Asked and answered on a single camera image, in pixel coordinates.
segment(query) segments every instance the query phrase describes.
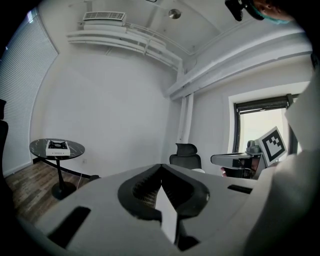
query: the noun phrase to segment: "white box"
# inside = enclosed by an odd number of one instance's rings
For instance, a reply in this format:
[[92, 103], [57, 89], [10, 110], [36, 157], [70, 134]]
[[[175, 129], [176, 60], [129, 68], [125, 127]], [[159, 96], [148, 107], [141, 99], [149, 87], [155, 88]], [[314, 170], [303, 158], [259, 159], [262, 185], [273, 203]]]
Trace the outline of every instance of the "white box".
[[[51, 141], [54, 142], [54, 143], [65, 142], [65, 145], [66, 145], [67, 149], [49, 148], [49, 144], [50, 144]], [[47, 156], [53, 156], [53, 157], [70, 156], [70, 148], [69, 148], [68, 142], [66, 142], [66, 141], [48, 140], [48, 143], [46, 144], [46, 148], [45, 148], [45, 154]]]

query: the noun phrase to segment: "round table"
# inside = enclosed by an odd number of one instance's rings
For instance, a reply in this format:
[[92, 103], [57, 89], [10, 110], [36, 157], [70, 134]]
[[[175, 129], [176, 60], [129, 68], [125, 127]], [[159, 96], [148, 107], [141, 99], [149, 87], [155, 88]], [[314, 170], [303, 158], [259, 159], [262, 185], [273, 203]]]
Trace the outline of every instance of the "round table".
[[[70, 155], [68, 156], [51, 156], [46, 155], [46, 147], [48, 141], [57, 141], [57, 142], [68, 142], [70, 148]], [[56, 161], [56, 167], [58, 170], [59, 182], [53, 185], [51, 192], [52, 195], [59, 200], [66, 198], [68, 195], [77, 190], [76, 186], [70, 182], [65, 182], [61, 175], [60, 161], [69, 160], [73, 158], [77, 158], [81, 156], [85, 152], [85, 147], [79, 143], [58, 139], [58, 138], [41, 138], [37, 139], [30, 143], [29, 145], [30, 152], [34, 154], [36, 157], [46, 159], [46, 160], [54, 160]]]

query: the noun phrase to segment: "black slot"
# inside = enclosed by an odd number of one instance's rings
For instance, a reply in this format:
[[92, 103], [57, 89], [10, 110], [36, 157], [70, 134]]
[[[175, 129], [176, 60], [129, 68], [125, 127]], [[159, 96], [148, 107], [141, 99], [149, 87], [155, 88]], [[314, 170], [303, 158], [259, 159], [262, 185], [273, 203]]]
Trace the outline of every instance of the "black slot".
[[90, 212], [89, 208], [77, 207], [48, 238], [58, 246], [66, 248]]
[[252, 188], [244, 187], [244, 186], [238, 186], [238, 185], [230, 185], [228, 186], [229, 190], [238, 191], [245, 194], [250, 194], [252, 191]]

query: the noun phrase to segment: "black marble tabletop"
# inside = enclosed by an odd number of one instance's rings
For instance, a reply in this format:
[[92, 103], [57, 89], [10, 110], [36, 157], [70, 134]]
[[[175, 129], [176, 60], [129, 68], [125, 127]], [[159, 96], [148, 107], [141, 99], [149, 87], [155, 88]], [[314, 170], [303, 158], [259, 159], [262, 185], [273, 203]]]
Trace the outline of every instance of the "black marble tabletop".
[[[48, 140], [57, 141], [57, 142], [68, 142], [70, 148], [70, 155], [64, 156], [52, 156], [46, 155], [46, 147]], [[34, 154], [36, 157], [47, 159], [47, 160], [68, 160], [72, 158], [77, 158], [81, 156], [85, 152], [85, 147], [79, 143], [66, 140], [66, 139], [58, 139], [58, 138], [41, 138], [37, 139], [30, 143], [29, 145], [30, 152]]]

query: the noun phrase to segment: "window frame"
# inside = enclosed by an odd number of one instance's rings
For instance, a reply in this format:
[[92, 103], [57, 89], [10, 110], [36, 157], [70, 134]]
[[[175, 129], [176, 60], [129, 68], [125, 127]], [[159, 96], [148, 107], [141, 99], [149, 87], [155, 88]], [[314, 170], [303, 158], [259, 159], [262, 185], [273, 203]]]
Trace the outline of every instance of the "window frame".
[[[234, 104], [234, 140], [233, 140], [233, 153], [239, 152], [240, 135], [241, 135], [241, 119], [240, 115], [249, 113], [256, 113], [268, 110], [288, 109], [293, 103], [294, 99], [298, 98], [299, 94], [287, 94], [286, 96], [264, 98], [259, 100], [253, 100], [243, 103]], [[298, 152], [298, 140], [294, 134], [294, 131], [289, 125], [289, 146], [288, 155], [297, 154]]]

